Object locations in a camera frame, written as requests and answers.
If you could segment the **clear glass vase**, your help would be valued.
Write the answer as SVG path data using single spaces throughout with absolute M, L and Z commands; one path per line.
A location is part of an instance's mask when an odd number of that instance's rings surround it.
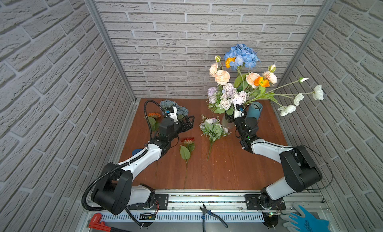
M 233 115 L 224 114 L 223 118 L 221 119 L 221 124 L 222 124 L 222 126 L 228 128 L 228 129 L 233 128 L 235 126 L 234 116 Z

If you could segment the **dusty blue hydrangea stem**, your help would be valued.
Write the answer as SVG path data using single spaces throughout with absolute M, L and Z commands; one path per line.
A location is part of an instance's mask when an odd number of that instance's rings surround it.
M 189 110 L 186 107 L 180 106 L 177 102 L 172 100 L 163 100 L 160 102 L 160 106 L 164 110 L 169 110 L 170 108 L 176 107 L 178 118 L 184 118 L 189 115 Z

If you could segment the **white lilac bouquet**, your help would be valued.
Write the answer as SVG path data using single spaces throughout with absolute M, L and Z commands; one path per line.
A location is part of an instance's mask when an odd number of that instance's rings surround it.
M 201 118 L 202 121 L 199 127 L 202 131 L 202 135 L 209 139 L 209 151 L 207 154 L 208 161 L 215 141 L 230 135 L 230 131 L 227 127 L 222 126 L 217 118 L 208 118 L 204 115 L 202 115 Z
M 208 108 L 215 114 L 234 115 L 237 106 L 243 106 L 248 99 L 245 91 L 238 91 L 232 83 L 210 87 L 207 91 Z

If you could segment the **orange yellow flower stem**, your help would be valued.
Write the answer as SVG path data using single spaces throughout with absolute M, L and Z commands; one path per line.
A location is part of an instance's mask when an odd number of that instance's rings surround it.
M 234 68 L 237 70 L 239 74 L 238 76 L 239 82 L 240 84 L 242 84 L 242 89 L 246 88 L 246 86 L 244 85 L 244 82 L 246 82 L 247 85 L 250 85 L 252 88 L 257 88 L 261 84 L 263 84 L 263 87 L 268 87 L 269 82 L 267 80 L 264 80 L 264 78 L 257 73 L 250 72 L 246 76 L 241 74 L 240 69 L 244 65 L 244 62 L 242 62 L 241 59 L 242 58 L 239 58 L 239 57 L 227 58 L 225 60 L 225 66 L 226 68 Z

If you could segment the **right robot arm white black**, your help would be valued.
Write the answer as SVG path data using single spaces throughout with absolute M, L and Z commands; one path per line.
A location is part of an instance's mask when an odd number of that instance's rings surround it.
M 302 192 L 323 178 L 318 165 L 304 146 L 288 147 L 257 137 L 258 123 L 253 117 L 234 118 L 242 148 L 281 164 L 284 176 L 263 188 L 259 199 L 262 206 L 297 192 Z

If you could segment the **teal ceramic vase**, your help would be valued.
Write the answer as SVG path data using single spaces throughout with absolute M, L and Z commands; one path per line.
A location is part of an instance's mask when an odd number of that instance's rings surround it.
M 255 101 L 252 102 L 248 107 L 247 107 L 247 115 L 246 118 L 255 118 L 257 121 L 259 120 L 261 116 L 263 106 L 261 103 Z

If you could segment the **aluminium mounting rail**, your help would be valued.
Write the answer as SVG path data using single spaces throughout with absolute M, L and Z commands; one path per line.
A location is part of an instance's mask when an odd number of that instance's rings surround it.
M 151 213 L 153 222 L 201 222 L 201 207 L 220 216 L 226 223 L 263 223 L 282 211 L 295 212 L 295 204 L 313 214 L 328 212 L 319 193 L 294 193 L 272 203 L 267 210 L 260 206 L 260 191 L 237 190 L 157 190 L 154 204 L 148 208 L 130 205 L 132 215 Z

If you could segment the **blue handled pliers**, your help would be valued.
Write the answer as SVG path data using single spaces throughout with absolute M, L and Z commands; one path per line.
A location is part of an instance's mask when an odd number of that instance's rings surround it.
M 228 228 L 228 224 L 218 215 L 214 214 L 211 210 L 208 210 L 205 204 L 202 204 L 202 207 L 199 207 L 202 211 L 202 231 L 206 232 L 206 215 L 209 215 L 217 220 L 219 220 L 226 228 Z

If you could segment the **red clamp tool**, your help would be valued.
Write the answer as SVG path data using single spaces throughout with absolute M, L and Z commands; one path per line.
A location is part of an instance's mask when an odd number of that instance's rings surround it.
M 102 232 L 129 232 L 127 230 L 122 230 L 116 227 L 109 227 L 102 221 L 102 214 L 96 213 L 93 215 L 91 220 L 88 223 L 88 228 L 102 231 Z

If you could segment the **blue hydrangea flower stem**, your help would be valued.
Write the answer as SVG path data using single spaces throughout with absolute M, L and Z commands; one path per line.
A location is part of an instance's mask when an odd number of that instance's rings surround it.
M 242 68 L 252 69 L 257 65 L 259 58 L 257 53 L 246 46 L 245 44 L 237 44 L 230 48 L 224 55 L 226 69 L 232 69 L 238 73 L 239 86 L 244 89 L 243 84 L 246 81 L 246 76 L 241 72 Z

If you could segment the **blue grey work glove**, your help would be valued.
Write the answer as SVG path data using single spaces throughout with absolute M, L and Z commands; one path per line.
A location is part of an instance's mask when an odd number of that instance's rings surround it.
M 297 213 L 283 211 L 280 218 L 285 221 L 283 227 L 290 232 L 330 232 L 329 221 L 316 219 L 299 204 L 293 204 Z

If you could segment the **orange gerbera flower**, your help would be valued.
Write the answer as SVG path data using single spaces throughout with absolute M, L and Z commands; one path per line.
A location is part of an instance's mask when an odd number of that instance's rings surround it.
M 161 114 L 159 113 L 149 113 L 148 115 L 148 120 L 150 124 L 150 128 L 152 132 L 157 131 L 159 125 L 160 125 L 160 118 Z

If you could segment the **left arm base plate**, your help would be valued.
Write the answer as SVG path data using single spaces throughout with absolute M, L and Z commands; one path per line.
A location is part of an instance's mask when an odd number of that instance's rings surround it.
M 169 194 L 155 194 L 146 203 L 129 205 L 130 210 L 167 210 Z

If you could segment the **white ranunculus flower stem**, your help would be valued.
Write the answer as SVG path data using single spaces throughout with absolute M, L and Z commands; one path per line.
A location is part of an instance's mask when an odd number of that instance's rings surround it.
M 314 87 L 314 89 L 311 92 L 306 92 L 306 93 L 302 93 L 302 92 L 301 93 L 295 93 L 295 94 L 291 94 L 291 93 L 276 93 L 277 89 L 282 89 L 282 88 L 284 88 L 286 86 L 293 85 L 293 84 L 296 84 L 296 83 L 302 84 L 303 82 L 305 82 L 307 80 L 308 80 L 308 78 L 301 77 L 301 78 L 299 78 L 299 80 L 293 81 L 291 83 L 287 83 L 287 84 L 285 84 L 283 86 L 280 86 L 280 87 L 277 87 L 275 89 L 272 89 L 272 90 L 269 90 L 269 91 L 266 89 L 264 94 L 256 96 L 256 97 L 250 97 L 249 100 L 246 102 L 246 104 L 251 104 L 252 102 L 255 102 L 255 101 L 258 101 L 258 100 L 261 100 L 261 99 L 270 100 L 270 101 L 274 102 L 276 105 L 279 106 L 277 108 L 277 110 L 279 111 L 280 116 L 284 117 L 284 116 L 286 116 L 286 115 L 288 115 L 290 113 L 295 112 L 297 107 L 300 105 L 300 102 L 305 98 L 305 96 L 312 96 L 313 99 L 317 100 L 317 101 L 324 100 L 324 91 L 322 89 L 322 85 L 317 85 L 316 87 Z M 282 105 L 276 99 L 276 97 L 288 98 L 292 102 L 290 104 L 288 104 L 288 105 Z

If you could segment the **blue oval dish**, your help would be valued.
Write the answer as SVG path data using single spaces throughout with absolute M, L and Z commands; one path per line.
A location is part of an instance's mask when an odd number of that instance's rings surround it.
M 142 153 L 143 150 L 144 150 L 144 149 L 135 149 L 135 150 L 133 150 L 133 152 L 132 152 L 132 156 L 135 156 L 135 155 L 137 155 L 137 154 Z

